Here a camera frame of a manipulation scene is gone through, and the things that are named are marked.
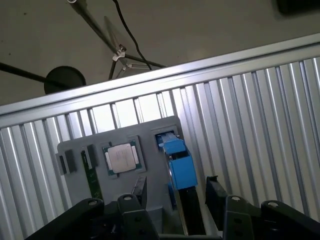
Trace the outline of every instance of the concrete floor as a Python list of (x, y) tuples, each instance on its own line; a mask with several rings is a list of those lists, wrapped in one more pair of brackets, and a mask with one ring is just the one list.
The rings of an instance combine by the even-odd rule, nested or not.
[[(320, 32), (320, 12), (281, 16), (273, 0), (118, 0), (144, 56), (172, 66)], [(112, 54), (67, 0), (3, 0), (0, 62), (46, 76), (57, 66), (80, 70), (88, 84), (108, 78)], [(128, 53), (137, 55), (111, 0), (88, 9), (104, 16)], [(0, 72), (0, 105), (44, 95), (42, 83)]]

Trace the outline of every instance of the blue plastic part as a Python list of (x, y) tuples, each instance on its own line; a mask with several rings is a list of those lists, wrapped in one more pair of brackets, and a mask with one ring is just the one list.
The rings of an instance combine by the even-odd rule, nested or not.
[(195, 166), (185, 142), (172, 132), (157, 135), (156, 141), (165, 154), (171, 156), (169, 168), (174, 188), (180, 190), (196, 186), (198, 182)]
[(166, 154), (175, 154), (186, 151), (185, 142), (177, 138), (172, 132), (167, 132), (161, 135), (162, 147)]
[(191, 156), (171, 160), (169, 166), (175, 189), (186, 189), (198, 184)]

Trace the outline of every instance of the metal bracket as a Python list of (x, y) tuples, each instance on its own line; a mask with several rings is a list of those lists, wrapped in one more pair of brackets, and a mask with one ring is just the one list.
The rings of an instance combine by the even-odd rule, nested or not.
[(119, 49), (117, 49), (116, 53), (113, 55), (112, 60), (117, 62), (120, 58), (125, 58), (126, 57), (126, 47), (123, 45), (119, 45)]

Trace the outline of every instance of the black rod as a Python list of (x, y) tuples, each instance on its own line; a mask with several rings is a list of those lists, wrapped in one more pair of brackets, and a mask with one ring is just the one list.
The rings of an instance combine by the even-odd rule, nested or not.
[(110, 69), (109, 79), (108, 80), (111, 80), (112, 77), (114, 76), (116, 64), (117, 64), (117, 62), (112, 60), (112, 65), (111, 65), (111, 69)]
[(64, 85), (63, 83), (48, 80), (43, 76), (39, 76), (37, 74), (22, 70), (20, 68), (14, 67), (14, 66), (7, 65), (2, 62), (0, 62), (0, 71), (6, 72), (9, 74), (14, 74), (14, 75), (24, 77), (27, 79), (35, 80), (35, 81), (38, 81), (43, 84), (51, 84), (56, 87), (62, 88), (63, 90), (70, 89), (68, 86)]
[(108, 48), (114, 54), (116, 54), (117, 49), (112, 45), (112, 43), (108, 40), (108, 38), (102, 32), (97, 22), (87, 11), (86, 6), (84, 6), (79, 0), (68, 0), (68, 3), (86, 21), (86, 23), (92, 28), (92, 30), (98, 35), (98, 37), (108, 46)]
[[(129, 55), (129, 54), (125, 54), (125, 57), (127, 59), (131, 59), (131, 60), (135, 60), (137, 62), (140, 62), (140, 63), (146, 63), (143, 59), (139, 58), (139, 57), (136, 57), (136, 56), (132, 56), (132, 55)], [(159, 63), (156, 63), (156, 62), (153, 62), (153, 61), (148, 61), (147, 62), (152, 65), (152, 66), (155, 66), (155, 67), (158, 67), (158, 68), (165, 68), (166, 66), (165, 65), (162, 65), (162, 64), (159, 64)]]

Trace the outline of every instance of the metal screw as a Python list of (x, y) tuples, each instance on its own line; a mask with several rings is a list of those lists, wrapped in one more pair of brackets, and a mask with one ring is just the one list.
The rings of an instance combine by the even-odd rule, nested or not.
[(93, 201), (90, 201), (88, 204), (89, 204), (89, 206), (94, 206), (94, 205), (96, 205), (97, 203), (98, 203), (98, 201), (93, 200)]
[(127, 196), (124, 196), (123, 199), (124, 199), (124, 200), (131, 200), (131, 199), (132, 199), (132, 196), (127, 195)]
[(272, 201), (271, 201), (271, 202), (269, 202), (269, 203), (268, 203), (268, 205), (269, 205), (269, 206), (271, 206), (271, 207), (273, 207), (273, 208), (276, 208), (276, 207), (278, 207), (278, 206), (279, 206), (277, 203), (272, 202)]
[(240, 201), (240, 197), (237, 197), (237, 196), (233, 196), (231, 199), (235, 201)]

